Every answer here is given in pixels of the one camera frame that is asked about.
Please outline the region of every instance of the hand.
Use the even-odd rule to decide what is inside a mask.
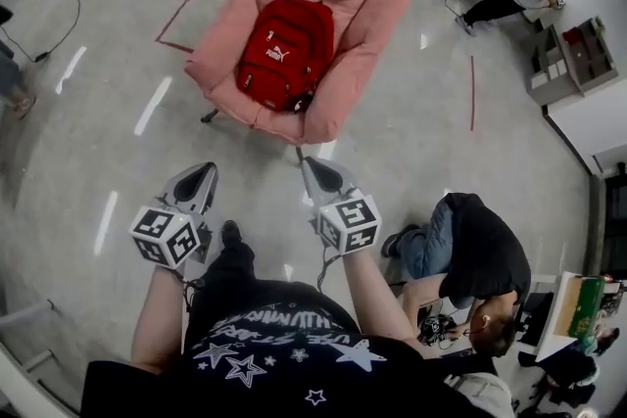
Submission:
[[[447,336],[449,340],[457,340],[463,336],[463,333],[466,331],[466,329],[468,329],[467,323],[459,324],[455,328],[447,331]]]

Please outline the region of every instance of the puma logo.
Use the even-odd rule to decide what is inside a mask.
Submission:
[[[274,46],[274,50],[268,49],[267,51],[265,51],[266,56],[270,56],[273,60],[281,63],[283,63],[283,58],[285,58],[288,54],[290,54],[289,51],[281,53],[281,50],[278,46]]]

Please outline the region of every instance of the chair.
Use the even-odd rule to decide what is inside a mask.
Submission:
[[[410,0],[321,0],[333,11],[335,56],[304,114],[273,112],[235,84],[237,65],[255,20],[270,1],[228,0],[187,61],[185,71],[217,107],[204,121],[223,111],[295,146],[331,141],[360,97]]]

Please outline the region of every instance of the gray floor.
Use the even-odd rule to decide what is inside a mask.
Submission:
[[[139,207],[185,167],[217,164],[213,217],[241,223],[258,252],[261,277],[285,278],[289,264],[292,280],[314,283],[321,262],[294,149],[225,116],[201,124],[210,104],[183,72],[186,55],[154,42],[184,0],[80,1],[76,29],[49,61],[34,65],[18,57],[38,95],[34,110],[22,121],[5,111],[0,123],[0,270],[7,306],[49,298],[58,307],[3,337],[20,357],[50,348],[78,388],[88,360],[128,358],[152,267],[126,230]],[[526,94],[511,39],[498,27],[468,37],[442,1],[412,0],[333,159],[374,196],[383,234],[428,218],[445,190],[477,192],[516,233],[534,272],[581,270],[585,173]],[[454,4],[460,9],[465,2]],[[220,3],[190,3],[167,36],[193,43]],[[74,0],[8,5],[16,15],[6,27],[32,55],[65,33],[76,9]],[[185,28],[190,19],[204,22]],[[167,77],[163,101],[143,134],[133,134]],[[98,249],[112,192],[117,203]],[[339,264],[329,271],[325,292],[351,309]]]

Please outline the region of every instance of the black shirt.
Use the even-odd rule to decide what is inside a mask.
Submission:
[[[490,416],[405,343],[336,321],[319,306],[268,304],[217,322],[161,376],[92,362],[81,416],[241,416],[244,410],[261,416],[265,409],[272,416],[334,409]]]
[[[475,194],[449,194],[453,211],[453,256],[440,297],[486,300],[511,291],[516,304],[529,292],[531,269],[522,246],[506,223]]]

